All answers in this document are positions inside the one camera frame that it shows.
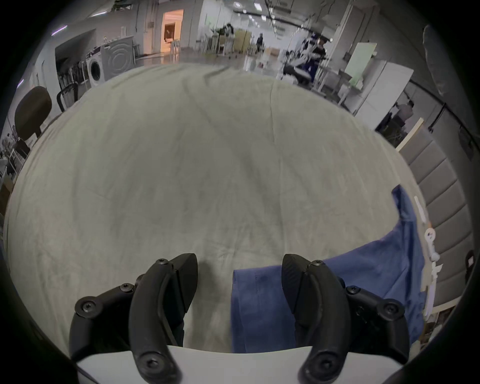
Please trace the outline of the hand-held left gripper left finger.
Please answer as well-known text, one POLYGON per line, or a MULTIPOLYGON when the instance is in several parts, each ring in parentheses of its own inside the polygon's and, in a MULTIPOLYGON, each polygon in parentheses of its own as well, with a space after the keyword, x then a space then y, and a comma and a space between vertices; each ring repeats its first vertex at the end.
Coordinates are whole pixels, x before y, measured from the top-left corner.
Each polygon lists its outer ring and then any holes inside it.
POLYGON ((75 303, 69 357, 75 363, 100 353, 131 351, 147 383, 180 383, 169 346, 183 347, 184 317, 198 284, 194 253, 158 259, 135 284, 123 283, 75 303))

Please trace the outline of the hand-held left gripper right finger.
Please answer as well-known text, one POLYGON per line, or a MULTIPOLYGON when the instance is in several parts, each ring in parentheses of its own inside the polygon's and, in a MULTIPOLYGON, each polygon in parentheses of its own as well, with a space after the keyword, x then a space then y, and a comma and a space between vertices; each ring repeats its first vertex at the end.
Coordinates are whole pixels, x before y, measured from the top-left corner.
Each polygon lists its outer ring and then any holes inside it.
POLYGON ((295 318, 297 347, 311 347, 300 383, 332 383, 349 352, 384 356, 404 365, 410 336, 404 306, 356 285, 346 286, 322 260, 285 254, 281 286, 295 318))

